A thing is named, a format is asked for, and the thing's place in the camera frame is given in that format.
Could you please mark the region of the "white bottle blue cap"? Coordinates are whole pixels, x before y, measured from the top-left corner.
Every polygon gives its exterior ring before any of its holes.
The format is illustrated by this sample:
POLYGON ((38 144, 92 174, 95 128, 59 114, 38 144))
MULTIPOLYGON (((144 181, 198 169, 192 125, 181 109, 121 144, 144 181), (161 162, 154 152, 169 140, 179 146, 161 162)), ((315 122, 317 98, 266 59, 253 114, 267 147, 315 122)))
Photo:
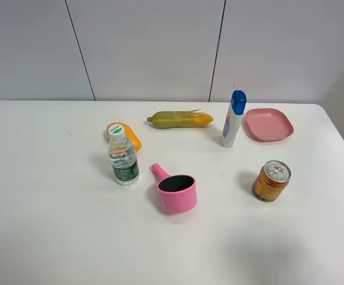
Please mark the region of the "white bottle blue cap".
POLYGON ((233 147, 235 138, 243 120, 246 103, 247 97, 244 91, 235 90, 232 93, 221 135, 221 142, 224 147, 233 147))

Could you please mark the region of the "green yellow corn cob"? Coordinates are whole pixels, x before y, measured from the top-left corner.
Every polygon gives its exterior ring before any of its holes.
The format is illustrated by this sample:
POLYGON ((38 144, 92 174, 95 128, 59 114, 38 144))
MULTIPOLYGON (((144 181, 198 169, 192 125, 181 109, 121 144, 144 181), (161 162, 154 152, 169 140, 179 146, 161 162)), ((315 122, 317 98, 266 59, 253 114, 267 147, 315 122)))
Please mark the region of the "green yellow corn cob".
POLYGON ((200 109, 183 111, 160 111, 147 117, 146 121, 159 129, 204 128, 213 121, 213 117, 200 109))

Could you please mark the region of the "orange mango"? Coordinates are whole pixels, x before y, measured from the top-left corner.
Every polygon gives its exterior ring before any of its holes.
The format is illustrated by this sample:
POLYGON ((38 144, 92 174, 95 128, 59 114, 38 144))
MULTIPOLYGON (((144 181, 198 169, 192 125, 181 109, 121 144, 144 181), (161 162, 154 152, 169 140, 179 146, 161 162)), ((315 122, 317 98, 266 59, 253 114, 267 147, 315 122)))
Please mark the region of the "orange mango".
POLYGON ((123 122, 113 122, 109 125, 107 125, 107 128, 106 128, 106 134, 107 134, 107 137, 109 138, 109 130, 112 126, 115 126, 115 125, 122 125, 124 130, 125 130, 125 133, 126 133, 126 136, 130 139, 130 141, 132 142, 132 144, 134 145, 134 148, 136 151, 139 151, 142 147, 142 143, 140 141, 140 139, 135 135, 135 133, 132 131, 132 129, 130 128, 129 125, 123 123, 123 122))

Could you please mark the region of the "clear water bottle green label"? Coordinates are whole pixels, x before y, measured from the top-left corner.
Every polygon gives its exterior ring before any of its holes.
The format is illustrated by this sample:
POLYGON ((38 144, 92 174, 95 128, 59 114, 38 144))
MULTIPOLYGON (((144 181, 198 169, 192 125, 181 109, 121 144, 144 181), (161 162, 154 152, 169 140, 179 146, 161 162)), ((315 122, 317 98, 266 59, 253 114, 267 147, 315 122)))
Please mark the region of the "clear water bottle green label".
POLYGON ((124 125, 115 123, 109 126, 109 158, 115 178, 120 185, 129 186, 139 178, 136 149, 128 138, 124 125))

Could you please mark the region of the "pink square plate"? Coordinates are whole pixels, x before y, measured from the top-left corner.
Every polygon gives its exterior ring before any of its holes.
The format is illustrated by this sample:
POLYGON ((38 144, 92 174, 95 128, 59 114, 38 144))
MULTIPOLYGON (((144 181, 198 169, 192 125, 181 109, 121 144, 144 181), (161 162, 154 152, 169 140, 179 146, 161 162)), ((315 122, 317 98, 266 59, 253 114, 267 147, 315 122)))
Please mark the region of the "pink square plate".
POLYGON ((294 133, 294 127, 286 115, 274 108, 251 109, 245 119, 250 133, 259 141, 280 141, 294 133))

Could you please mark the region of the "gold drink can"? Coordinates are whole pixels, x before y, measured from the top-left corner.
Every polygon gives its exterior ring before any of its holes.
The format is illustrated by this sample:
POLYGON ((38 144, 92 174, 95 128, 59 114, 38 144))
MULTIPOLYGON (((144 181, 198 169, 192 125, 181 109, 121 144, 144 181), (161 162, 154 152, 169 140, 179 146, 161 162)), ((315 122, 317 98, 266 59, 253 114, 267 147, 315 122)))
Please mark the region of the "gold drink can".
POLYGON ((286 188, 291 178, 290 168, 279 160, 269 160, 261 168, 252 185, 253 195, 260 201, 273 202, 286 188))

